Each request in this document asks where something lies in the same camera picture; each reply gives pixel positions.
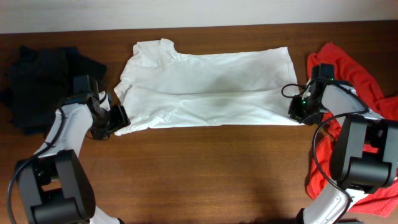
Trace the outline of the white t-shirt with robot print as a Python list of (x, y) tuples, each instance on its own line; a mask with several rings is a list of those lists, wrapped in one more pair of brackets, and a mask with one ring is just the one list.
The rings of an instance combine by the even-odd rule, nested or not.
[(297, 77), (287, 47), (192, 55), (169, 39), (138, 42), (114, 92), (130, 123), (117, 135), (145, 129), (222, 125), (293, 126)]

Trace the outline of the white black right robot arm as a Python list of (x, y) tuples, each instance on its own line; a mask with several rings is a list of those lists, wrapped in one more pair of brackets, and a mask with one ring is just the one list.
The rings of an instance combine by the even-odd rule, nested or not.
[(393, 184), (397, 169), (397, 122), (383, 118), (359, 98), (354, 86), (335, 78), (334, 66), (321, 63), (312, 68), (302, 92), (291, 96), (288, 114), (300, 124), (327, 121), (341, 125), (332, 150), (327, 175), (318, 159), (315, 165), (327, 180), (317, 199), (299, 211), (299, 224), (339, 223), (358, 201)]

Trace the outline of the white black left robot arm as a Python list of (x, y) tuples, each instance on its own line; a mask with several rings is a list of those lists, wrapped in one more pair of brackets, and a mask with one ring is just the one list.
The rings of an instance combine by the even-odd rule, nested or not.
[(33, 156), (16, 164), (6, 196), (11, 223), (16, 222), (11, 199), (14, 185), (19, 188), (29, 223), (123, 223), (97, 206), (78, 157), (87, 132), (94, 140), (104, 140), (129, 126), (123, 106), (101, 107), (107, 99), (99, 96), (95, 78), (74, 77), (73, 94), (58, 103), (43, 145)]

